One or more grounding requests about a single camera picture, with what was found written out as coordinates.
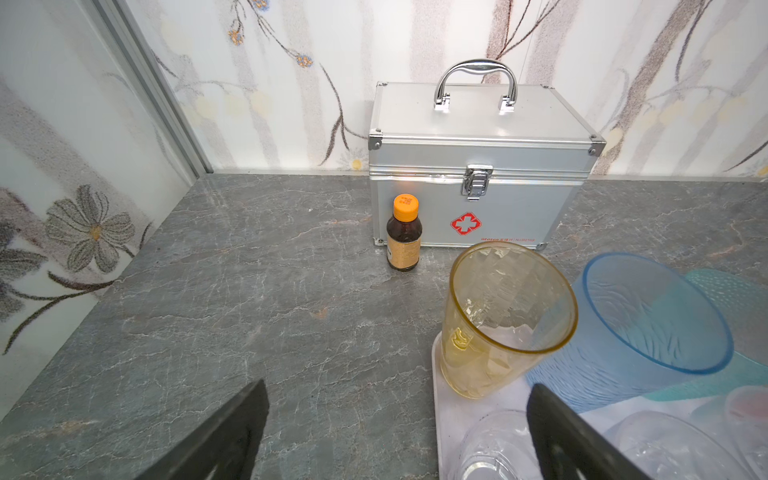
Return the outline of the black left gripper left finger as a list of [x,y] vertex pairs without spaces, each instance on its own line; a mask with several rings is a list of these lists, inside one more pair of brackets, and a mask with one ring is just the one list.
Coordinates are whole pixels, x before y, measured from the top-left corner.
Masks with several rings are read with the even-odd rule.
[[265,381],[246,385],[139,477],[249,479],[269,410]]

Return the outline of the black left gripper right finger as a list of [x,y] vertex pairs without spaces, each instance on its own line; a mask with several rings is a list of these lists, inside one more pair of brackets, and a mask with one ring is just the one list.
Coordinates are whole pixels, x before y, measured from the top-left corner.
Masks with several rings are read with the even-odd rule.
[[543,384],[526,405],[544,479],[646,479],[648,476]]

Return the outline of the clear tumbler glass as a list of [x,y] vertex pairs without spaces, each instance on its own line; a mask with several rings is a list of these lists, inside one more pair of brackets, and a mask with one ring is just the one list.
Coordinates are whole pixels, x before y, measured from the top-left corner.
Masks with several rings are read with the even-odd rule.
[[498,410],[464,436],[449,463],[448,479],[542,479],[526,414]]
[[634,413],[609,428],[604,437],[652,479],[754,477],[709,435],[665,413]]

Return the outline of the blue plastic cup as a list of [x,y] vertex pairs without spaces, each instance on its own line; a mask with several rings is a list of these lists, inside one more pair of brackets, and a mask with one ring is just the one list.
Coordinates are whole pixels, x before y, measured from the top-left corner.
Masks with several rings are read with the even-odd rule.
[[723,370],[734,341],[722,313],[684,276],[651,259],[604,253],[572,284],[578,326],[525,376],[584,413]]

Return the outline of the amber drinking glass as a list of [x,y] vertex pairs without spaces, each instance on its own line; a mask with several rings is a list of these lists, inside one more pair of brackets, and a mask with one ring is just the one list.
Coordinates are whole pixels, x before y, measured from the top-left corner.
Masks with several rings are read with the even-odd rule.
[[575,294],[545,257],[490,241],[453,263],[439,365],[448,385],[484,398],[568,344],[579,319]]

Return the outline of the pink drinking glass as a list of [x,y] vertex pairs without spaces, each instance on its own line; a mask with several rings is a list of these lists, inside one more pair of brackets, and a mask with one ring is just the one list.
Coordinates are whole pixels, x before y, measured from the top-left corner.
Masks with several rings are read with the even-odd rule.
[[725,418],[731,426],[767,430],[767,388],[743,386],[729,393],[725,400]]

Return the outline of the teal plastic cup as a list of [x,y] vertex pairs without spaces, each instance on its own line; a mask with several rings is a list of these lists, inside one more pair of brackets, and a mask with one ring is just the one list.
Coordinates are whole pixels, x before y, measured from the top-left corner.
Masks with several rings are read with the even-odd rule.
[[657,402],[725,395],[742,386],[767,384],[767,288],[714,269],[692,270],[686,279],[699,287],[723,315],[734,343],[721,371],[645,396]]

